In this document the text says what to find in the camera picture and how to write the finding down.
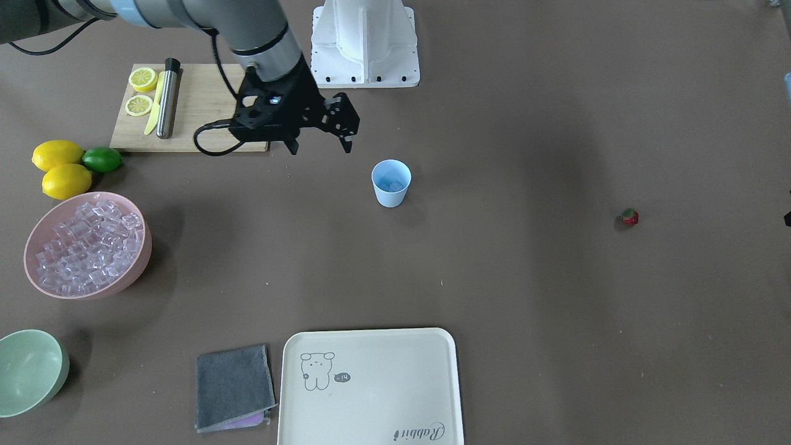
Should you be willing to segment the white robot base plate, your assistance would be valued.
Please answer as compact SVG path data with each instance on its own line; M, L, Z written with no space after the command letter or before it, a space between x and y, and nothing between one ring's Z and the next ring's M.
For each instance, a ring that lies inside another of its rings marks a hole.
M332 25L329 14L324 12L324 4L314 8L309 66L316 84L320 88L410 88L419 85L421 69L415 13L407 6L405 11L412 45L395 48L379 61L353 62L342 56L331 42Z

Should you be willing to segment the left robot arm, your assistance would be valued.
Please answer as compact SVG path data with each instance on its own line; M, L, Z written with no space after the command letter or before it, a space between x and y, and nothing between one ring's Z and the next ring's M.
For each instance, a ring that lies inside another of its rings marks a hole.
M786 90L786 98L787 102L790 105L791 101L791 72L788 72L784 76L784 85ZM791 227L791 211L788 211L784 215L784 223L786 226Z

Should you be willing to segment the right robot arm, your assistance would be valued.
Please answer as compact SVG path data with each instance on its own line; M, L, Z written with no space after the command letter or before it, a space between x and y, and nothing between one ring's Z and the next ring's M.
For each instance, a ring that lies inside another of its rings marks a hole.
M350 153L360 118L347 94L324 98L304 54L277 1L3 1L2 43L52 33L76 23L119 17L147 28L191 28L212 38L222 36L245 76L235 92L229 119L205 124L204 130L224 129L237 144L280 141L298 150L302 129L319 129L336 136Z

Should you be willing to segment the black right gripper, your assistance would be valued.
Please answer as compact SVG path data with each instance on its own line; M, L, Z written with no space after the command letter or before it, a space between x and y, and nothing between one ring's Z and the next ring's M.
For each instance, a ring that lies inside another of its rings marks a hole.
M229 132L242 143L282 141L296 155L300 130L320 129L335 135L350 154L359 126L348 94L324 100L301 55L291 71L272 81L261 80L251 64L245 68Z

